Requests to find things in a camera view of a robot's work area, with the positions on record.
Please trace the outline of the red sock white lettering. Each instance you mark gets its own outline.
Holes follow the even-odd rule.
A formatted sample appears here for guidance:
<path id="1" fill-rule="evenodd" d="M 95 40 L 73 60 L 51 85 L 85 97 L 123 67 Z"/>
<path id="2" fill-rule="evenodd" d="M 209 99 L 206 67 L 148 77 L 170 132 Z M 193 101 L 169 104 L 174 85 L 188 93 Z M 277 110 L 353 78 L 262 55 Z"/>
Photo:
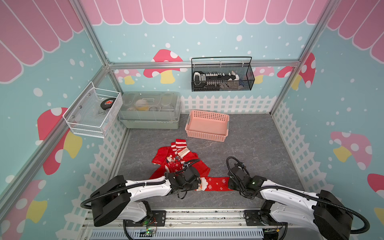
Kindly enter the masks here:
<path id="1" fill-rule="evenodd" d="M 152 160 L 153 164 L 159 165 L 159 168 L 151 175 L 150 179 L 160 178 L 165 173 L 174 173 L 182 170 L 187 162 L 192 163 L 199 160 L 196 153 L 191 152 L 188 148 L 177 150 L 173 147 L 162 147 L 158 149 L 157 154 Z"/>

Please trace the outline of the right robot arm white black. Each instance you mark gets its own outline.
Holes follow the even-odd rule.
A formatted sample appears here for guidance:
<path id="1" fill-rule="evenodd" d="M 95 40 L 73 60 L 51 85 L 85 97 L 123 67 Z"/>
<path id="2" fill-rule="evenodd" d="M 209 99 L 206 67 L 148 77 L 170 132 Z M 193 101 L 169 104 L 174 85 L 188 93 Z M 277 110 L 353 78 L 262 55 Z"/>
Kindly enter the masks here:
<path id="1" fill-rule="evenodd" d="M 351 235 L 366 233 L 369 221 L 360 213 L 345 207 L 331 192 L 309 193 L 284 187 L 261 176 L 251 177 L 244 163 L 228 157 L 229 189 L 246 199 L 263 200 L 258 210 L 247 210 L 249 226 L 289 224 L 314 230 L 326 240 L 347 240 Z"/>

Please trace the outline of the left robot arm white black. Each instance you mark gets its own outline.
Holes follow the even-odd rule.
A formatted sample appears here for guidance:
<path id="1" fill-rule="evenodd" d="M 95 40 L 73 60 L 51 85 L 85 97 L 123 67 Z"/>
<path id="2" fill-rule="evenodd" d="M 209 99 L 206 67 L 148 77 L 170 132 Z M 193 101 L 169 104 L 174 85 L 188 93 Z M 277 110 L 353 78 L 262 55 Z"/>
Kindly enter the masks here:
<path id="1" fill-rule="evenodd" d="M 114 220 L 148 225 L 155 217 L 146 199 L 197 190 L 202 181 L 194 164 L 200 162 L 188 161 L 183 169 L 151 180 L 129 181 L 122 175 L 115 176 L 82 201 L 80 207 L 92 211 L 96 227 Z"/>

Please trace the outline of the red white striped sock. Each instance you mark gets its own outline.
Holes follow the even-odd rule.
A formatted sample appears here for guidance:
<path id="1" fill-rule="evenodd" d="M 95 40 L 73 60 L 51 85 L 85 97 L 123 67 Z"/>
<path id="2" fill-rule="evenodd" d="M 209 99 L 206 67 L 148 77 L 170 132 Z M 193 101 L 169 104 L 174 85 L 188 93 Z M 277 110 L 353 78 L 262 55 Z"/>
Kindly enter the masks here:
<path id="1" fill-rule="evenodd" d="M 171 150 L 175 157 L 180 159 L 183 159 L 190 152 L 186 140 L 181 139 L 176 139 L 176 141 L 171 144 Z"/>

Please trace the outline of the red Santa sock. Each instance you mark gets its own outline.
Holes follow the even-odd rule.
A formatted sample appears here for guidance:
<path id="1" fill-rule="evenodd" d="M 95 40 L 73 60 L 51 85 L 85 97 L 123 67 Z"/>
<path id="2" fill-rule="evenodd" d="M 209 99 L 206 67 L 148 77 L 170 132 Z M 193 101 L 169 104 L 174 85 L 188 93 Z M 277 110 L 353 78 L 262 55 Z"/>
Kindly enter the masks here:
<path id="1" fill-rule="evenodd" d="M 229 189 L 229 177 L 201 177 L 201 183 L 198 186 L 197 191 L 205 192 L 228 192 L 232 191 Z"/>

